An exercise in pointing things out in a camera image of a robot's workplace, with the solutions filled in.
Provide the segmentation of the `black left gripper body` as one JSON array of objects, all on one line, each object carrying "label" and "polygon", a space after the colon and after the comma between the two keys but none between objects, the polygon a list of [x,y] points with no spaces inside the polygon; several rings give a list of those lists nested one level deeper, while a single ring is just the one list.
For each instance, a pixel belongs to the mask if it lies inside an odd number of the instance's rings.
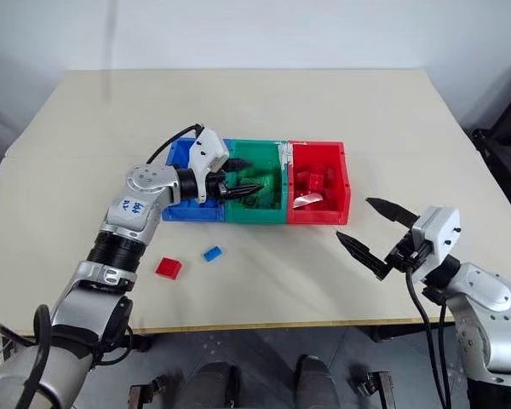
[{"label": "black left gripper body", "polygon": [[223,170],[210,172],[205,177],[206,199],[224,202],[228,188],[226,184],[227,174]]}]

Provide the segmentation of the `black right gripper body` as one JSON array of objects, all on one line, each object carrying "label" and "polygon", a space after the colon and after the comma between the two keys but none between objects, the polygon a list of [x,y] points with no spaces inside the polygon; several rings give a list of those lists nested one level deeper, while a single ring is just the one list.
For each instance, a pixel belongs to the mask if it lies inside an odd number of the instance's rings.
[{"label": "black right gripper body", "polygon": [[408,232],[385,257],[384,262],[402,273],[414,273],[430,255],[430,242],[423,240],[416,244]]}]

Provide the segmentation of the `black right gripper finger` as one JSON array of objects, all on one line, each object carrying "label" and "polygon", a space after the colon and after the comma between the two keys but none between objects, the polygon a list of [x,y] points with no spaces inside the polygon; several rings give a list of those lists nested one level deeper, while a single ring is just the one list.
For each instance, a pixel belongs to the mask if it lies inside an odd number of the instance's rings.
[{"label": "black right gripper finger", "polygon": [[409,231],[418,220],[419,216],[385,199],[367,198],[365,200],[378,214],[387,218],[391,222],[397,222],[407,228]]},{"label": "black right gripper finger", "polygon": [[336,232],[336,237],[348,253],[368,268],[379,280],[384,280],[387,277],[391,266],[372,255],[367,246],[345,233]]}]

